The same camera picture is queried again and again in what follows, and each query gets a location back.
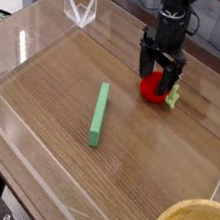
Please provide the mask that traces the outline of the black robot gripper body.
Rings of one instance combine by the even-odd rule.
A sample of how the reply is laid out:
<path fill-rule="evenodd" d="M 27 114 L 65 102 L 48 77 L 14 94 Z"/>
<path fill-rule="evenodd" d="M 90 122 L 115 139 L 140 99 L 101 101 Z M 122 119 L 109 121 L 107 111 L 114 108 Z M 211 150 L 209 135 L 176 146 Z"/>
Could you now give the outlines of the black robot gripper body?
<path fill-rule="evenodd" d="M 154 53 L 154 65 L 155 63 L 158 63 L 163 69 L 165 69 L 165 67 L 167 66 L 173 67 L 173 78 L 178 79 L 183 71 L 184 65 L 186 64 L 186 58 L 184 56 L 183 50 L 179 47 L 169 50 L 162 49 L 154 38 L 155 30 L 150 27 L 145 27 L 143 31 L 143 37 L 141 38 L 140 43 L 141 49 L 142 47 L 147 47 Z"/>

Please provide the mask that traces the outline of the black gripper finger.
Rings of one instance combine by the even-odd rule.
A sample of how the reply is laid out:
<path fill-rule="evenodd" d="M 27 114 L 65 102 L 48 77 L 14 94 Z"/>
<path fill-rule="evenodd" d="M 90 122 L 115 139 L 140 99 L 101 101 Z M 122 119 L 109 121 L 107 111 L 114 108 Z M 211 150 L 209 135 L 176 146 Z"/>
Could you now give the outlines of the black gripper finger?
<path fill-rule="evenodd" d="M 140 77 L 145 78 L 152 73 L 154 68 L 154 53 L 147 47 L 142 47 L 140 55 Z"/>
<path fill-rule="evenodd" d="M 173 82 L 174 68 L 171 66 L 165 67 L 159 86 L 157 87 L 158 96 L 164 95 L 171 88 Z"/>

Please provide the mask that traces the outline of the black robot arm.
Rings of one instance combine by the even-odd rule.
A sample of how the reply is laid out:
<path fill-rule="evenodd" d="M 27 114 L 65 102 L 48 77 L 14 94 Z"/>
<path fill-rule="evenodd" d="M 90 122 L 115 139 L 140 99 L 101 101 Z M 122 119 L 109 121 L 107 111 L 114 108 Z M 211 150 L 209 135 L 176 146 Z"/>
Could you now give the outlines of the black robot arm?
<path fill-rule="evenodd" d="M 154 87 L 157 96 L 171 91 L 186 65 L 182 46 L 189 34 L 194 2 L 196 0 L 161 0 L 157 26 L 144 28 L 139 74 L 144 79 L 152 74 L 155 63 L 163 67 L 163 75 Z"/>

